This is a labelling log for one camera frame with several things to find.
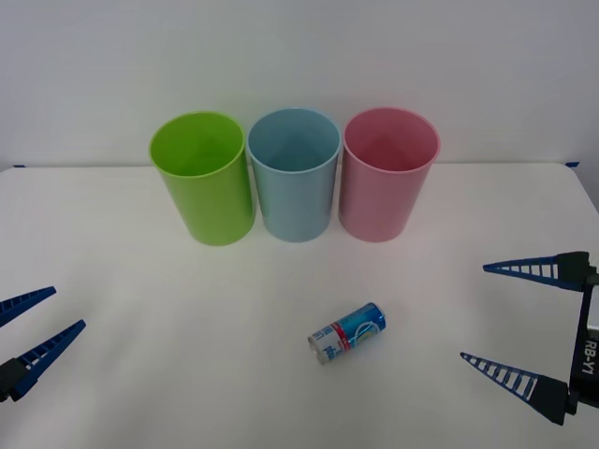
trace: can label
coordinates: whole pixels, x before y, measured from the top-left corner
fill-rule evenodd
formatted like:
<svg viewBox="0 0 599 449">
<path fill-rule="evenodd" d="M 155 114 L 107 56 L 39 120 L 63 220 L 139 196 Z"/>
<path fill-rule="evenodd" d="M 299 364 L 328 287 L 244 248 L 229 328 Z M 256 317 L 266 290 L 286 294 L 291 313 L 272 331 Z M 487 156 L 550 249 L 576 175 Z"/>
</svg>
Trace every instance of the can label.
<svg viewBox="0 0 599 449">
<path fill-rule="evenodd" d="M 308 339 L 320 363 L 350 351 L 381 332 L 387 323 L 383 312 L 372 303 L 314 333 Z"/>
</svg>

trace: pink cup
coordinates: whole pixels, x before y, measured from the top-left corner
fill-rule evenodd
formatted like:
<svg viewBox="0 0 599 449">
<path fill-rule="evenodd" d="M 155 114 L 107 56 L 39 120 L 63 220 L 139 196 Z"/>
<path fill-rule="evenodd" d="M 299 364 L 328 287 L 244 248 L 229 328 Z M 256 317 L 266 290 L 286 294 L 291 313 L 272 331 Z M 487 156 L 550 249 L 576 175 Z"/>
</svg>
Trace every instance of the pink cup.
<svg viewBox="0 0 599 449">
<path fill-rule="evenodd" d="M 352 236 L 386 241 L 403 231 L 441 142 L 425 118 L 365 110 L 345 127 L 339 220 Z"/>
</svg>

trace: cup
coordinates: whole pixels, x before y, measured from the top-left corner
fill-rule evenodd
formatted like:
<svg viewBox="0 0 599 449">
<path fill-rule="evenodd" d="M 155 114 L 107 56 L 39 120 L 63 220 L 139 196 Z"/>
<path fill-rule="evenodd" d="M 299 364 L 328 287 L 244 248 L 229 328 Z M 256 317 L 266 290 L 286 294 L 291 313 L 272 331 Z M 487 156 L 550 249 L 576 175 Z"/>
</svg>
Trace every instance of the cup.
<svg viewBox="0 0 599 449">
<path fill-rule="evenodd" d="M 278 239 L 306 241 L 330 222 L 341 133 L 310 109 L 282 109 L 250 130 L 247 149 L 264 225 Z"/>
<path fill-rule="evenodd" d="M 241 126 L 217 112 L 192 112 L 153 136 L 150 158 L 192 237 L 227 245 L 252 228 L 255 211 Z"/>
<path fill-rule="evenodd" d="M 441 142 L 426 119 L 406 109 L 361 112 L 345 127 L 339 220 L 352 236 L 400 235 Z"/>
</svg>

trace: white wall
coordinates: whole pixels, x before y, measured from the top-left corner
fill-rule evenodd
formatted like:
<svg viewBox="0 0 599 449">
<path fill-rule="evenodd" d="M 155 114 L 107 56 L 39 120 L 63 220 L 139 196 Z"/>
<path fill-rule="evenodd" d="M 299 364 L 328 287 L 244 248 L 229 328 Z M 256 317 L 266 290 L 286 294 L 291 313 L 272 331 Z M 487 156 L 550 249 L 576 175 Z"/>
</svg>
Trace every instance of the white wall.
<svg viewBox="0 0 599 449">
<path fill-rule="evenodd" d="M 415 109 L 442 161 L 599 161 L 597 23 L 597 0 L 3 0 L 0 166 L 148 164 L 182 112 L 289 105 Z"/>
</svg>

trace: table surface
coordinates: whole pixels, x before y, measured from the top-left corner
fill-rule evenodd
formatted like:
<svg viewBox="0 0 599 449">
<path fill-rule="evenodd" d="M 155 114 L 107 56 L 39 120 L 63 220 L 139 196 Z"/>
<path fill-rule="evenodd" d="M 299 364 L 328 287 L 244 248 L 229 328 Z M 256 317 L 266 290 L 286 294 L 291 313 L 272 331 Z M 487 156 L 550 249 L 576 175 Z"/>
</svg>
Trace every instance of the table surface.
<svg viewBox="0 0 599 449">
<path fill-rule="evenodd" d="M 388 243 L 333 217 L 293 244 L 258 214 L 212 248 L 150 167 L 0 174 L 0 298 L 58 290 L 1 329 L 0 361 L 88 324 L 2 404 L 2 447 L 596 446 L 598 410 L 554 426 L 459 356 L 568 380 L 580 294 L 481 266 L 597 249 L 599 216 L 569 168 L 435 165 Z M 320 366 L 307 336 L 367 301 L 387 330 Z"/>
</svg>

